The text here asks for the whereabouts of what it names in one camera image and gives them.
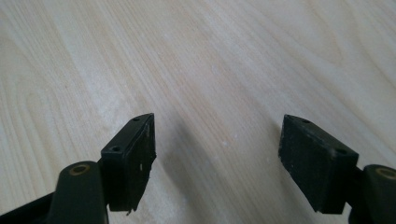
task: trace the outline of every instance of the black rubber pad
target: black rubber pad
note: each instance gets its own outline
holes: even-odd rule
[[[101,151],[111,211],[136,210],[156,156],[154,114],[131,119]]]
[[[279,158],[316,212],[342,214],[358,157],[309,120],[285,115]]]

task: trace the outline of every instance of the black plastic arm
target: black plastic arm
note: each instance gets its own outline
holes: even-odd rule
[[[0,216],[0,223],[108,223],[107,204],[111,211],[136,210],[155,158],[154,114],[131,119],[99,162],[64,168],[53,193]]]
[[[279,158],[315,211],[341,214],[349,203],[349,223],[396,223],[396,171],[361,171],[358,157],[311,121],[285,115]]]

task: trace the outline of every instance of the wooden table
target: wooden table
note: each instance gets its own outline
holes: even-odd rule
[[[110,223],[347,223],[279,162],[284,114],[396,167],[392,0],[2,0],[0,38],[1,214],[148,112],[158,159]]]

